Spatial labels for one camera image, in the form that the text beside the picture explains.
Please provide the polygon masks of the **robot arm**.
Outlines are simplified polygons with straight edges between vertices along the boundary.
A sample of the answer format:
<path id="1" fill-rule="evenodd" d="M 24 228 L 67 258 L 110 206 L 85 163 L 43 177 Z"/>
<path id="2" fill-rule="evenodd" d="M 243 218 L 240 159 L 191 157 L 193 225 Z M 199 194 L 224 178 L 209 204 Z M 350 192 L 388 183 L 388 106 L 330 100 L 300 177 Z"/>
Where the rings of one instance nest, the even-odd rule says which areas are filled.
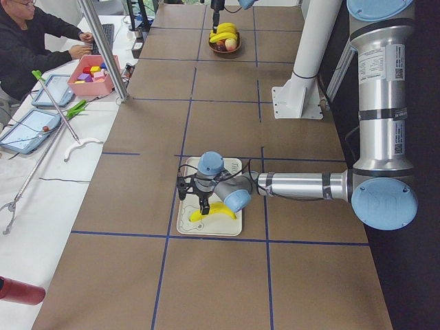
<path id="1" fill-rule="evenodd" d="M 343 199 L 366 225 L 398 230 L 417 214 L 413 165 L 405 156 L 405 42 L 415 24 L 414 1 L 348 1 L 349 42 L 357 52 L 360 156 L 343 173 L 257 173 L 236 176 L 220 154 L 204 153 L 179 196 L 199 198 L 196 217 L 210 212 L 217 195 L 233 212 L 246 207 L 253 193 L 297 199 Z"/>
<path id="2" fill-rule="evenodd" d="M 239 5 L 247 10 L 252 7 L 255 0 L 239 0 Z M 220 12 L 225 9 L 225 0 L 213 0 L 210 2 L 210 8 L 213 10 L 212 31 L 217 32 L 220 22 Z"/>

